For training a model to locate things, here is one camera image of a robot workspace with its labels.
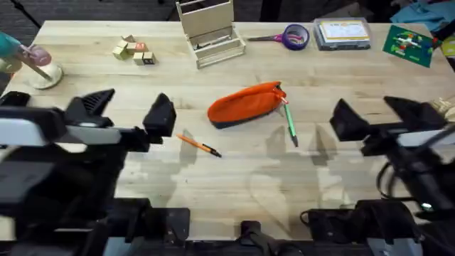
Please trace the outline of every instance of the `desk lamp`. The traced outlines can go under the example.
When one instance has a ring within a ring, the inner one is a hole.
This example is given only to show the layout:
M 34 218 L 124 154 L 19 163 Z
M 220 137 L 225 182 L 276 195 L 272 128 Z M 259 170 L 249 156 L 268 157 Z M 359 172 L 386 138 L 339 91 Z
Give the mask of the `desk lamp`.
M 27 83 L 35 89 L 48 89 L 62 80 L 62 68 L 52 62 L 46 50 L 36 45 L 26 47 L 0 31 L 0 72 L 15 73 L 22 63 L 35 71 L 27 77 Z

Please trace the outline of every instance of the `wooden box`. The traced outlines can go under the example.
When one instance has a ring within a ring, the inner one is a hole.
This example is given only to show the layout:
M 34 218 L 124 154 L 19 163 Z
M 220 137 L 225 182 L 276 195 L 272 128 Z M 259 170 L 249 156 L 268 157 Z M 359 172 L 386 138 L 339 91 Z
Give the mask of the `wooden box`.
M 245 42 L 232 23 L 232 0 L 196 11 L 182 12 L 182 6 L 202 1 L 204 0 L 184 4 L 176 2 L 187 44 L 198 69 L 245 53 Z

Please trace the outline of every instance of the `white lamp base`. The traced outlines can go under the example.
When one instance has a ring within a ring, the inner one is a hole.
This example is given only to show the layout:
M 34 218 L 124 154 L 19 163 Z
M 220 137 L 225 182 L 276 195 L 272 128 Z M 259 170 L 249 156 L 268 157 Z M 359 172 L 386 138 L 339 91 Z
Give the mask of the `white lamp base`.
M 43 67 L 39 67 L 44 73 L 49 75 L 50 79 L 46 79 L 38 73 L 34 73 L 29 85 L 38 90 L 44 90 L 56 86 L 63 78 L 63 69 L 55 63 L 49 63 Z

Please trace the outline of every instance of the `small wooden cube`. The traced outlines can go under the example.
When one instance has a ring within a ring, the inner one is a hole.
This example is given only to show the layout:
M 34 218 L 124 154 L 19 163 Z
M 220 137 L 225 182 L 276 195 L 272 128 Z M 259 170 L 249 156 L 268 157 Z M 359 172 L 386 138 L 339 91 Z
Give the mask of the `small wooden cube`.
M 137 43 L 128 43 L 128 45 L 127 45 L 128 54 L 133 55 L 136 52 L 136 44 Z
M 128 42 L 121 40 L 121 41 L 117 44 L 117 47 L 120 47 L 120 48 L 123 49 L 123 48 L 126 48 L 127 45 L 128 45 Z
M 145 43 L 137 43 L 136 44 L 136 52 L 137 53 L 145 53 L 147 51 L 149 51 L 149 50 L 147 49 L 147 46 L 146 46 Z
M 136 63 L 136 65 L 145 65 L 144 60 L 142 60 L 143 57 L 144 57 L 144 53 L 135 53 L 133 55 L 134 63 Z
M 129 54 L 133 55 L 135 53 L 145 53 L 148 50 L 145 43 L 128 43 L 127 51 Z
M 118 46 L 114 48 L 112 54 L 117 60 L 126 60 L 128 58 L 127 50 Z
M 155 55 L 152 52 L 144 53 L 142 60 L 144 61 L 145 65 L 155 65 L 156 64 Z
M 133 35 L 122 36 L 122 39 L 128 43 L 136 43 L 136 39 L 134 39 Z

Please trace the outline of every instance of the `wooden table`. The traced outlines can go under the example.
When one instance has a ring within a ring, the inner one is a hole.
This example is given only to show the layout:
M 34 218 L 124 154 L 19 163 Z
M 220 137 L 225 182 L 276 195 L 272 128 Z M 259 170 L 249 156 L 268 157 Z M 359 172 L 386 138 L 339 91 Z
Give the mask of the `wooden table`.
M 310 23 L 305 27 L 312 29 Z M 244 38 L 283 31 L 284 23 L 238 23 Z M 345 98 L 367 120 L 397 120 L 385 95 L 432 100 L 454 93 L 454 72 L 440 50 L 431 68 L 383 53 L 389 24 L 371 24 L 373 47 L 359 51 L 305 50 L 280 43 L 248 43 L 244 56 L 197 70 L 180 23 L 47 21 L 35 43 L 51 52 L 65 71 L 61 84 L 34 90 L 23 68 L 7 90 L 32 95 L 31 105 L 65 108 L 74 96 L 115 88 L 105 115 L 118 127 L 140 125 L 160 92 L 174 102 L 174 134 L 184 130 L 217 149 L 219 159 L 176 137 L 129 154 L 118 196 L 147 197 L 156 207 L 189 207 L 191 238 L 233 238 L 242 220 L 259 220 L 276 238 L 308 238 L 299 214 L 378 198 L 375 175 L 382 157 L 363 158 L 360 142 L 340 143 L 328 124 L 335 103 Z M 423 25 L 405 25 L 427 34 Z M 156 54 L 156 66 L 119 61 L 112 48 L 131 33 Z M 299 147 L 287 132 L 284 111 L 228 129 L 206 116 L 218 98 L 259 82 L 280 80 L 288 94 Z

